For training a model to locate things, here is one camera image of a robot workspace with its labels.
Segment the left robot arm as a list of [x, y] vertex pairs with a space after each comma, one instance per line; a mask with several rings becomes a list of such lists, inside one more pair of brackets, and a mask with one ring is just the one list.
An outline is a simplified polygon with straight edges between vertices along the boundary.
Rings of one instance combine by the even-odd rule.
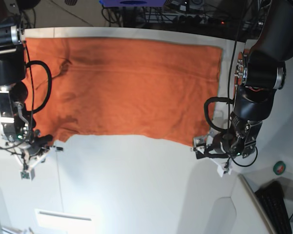
[[[234, 97], [211, 97], [204, 104], [205, 119], [217, 134], [212, 141], [208, 136], [194, 138], [197, 159], [223, 159], [217, 168], [223, 176], [231, 173], [237, 157], [258, 154], [257, 136], [271, 114], [276, 91], [284, 87], [285, 62], [292, 57], [293, 0], [273, 0], [256, 44], [230, 67], [235, 77]], [[209, 117], [209, 105], [215, 102], [228, 105], [226, 128], [214, 125]]]

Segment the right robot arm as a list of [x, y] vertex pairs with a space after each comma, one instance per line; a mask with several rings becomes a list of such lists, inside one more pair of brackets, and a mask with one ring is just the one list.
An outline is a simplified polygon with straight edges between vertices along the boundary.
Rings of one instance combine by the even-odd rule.
[[[5, 146], [0, 150], [14, 155], [21, 166], [22, 179], [33, 180], [35, 167], [45, 162], [52, 135], [41, 136], [36, 129], [34, 114], [49, 101], [52, 90], [51, 71], [46, 63], [31, 60], [22, 15], [33, 10], [37, 0], [0, 0], [0, 130]], [[26, 72], [33, 65], [41, 66], [47, 74], [47, 93], [42, 104], [27, 110], [28, 89], [24, 84]]]

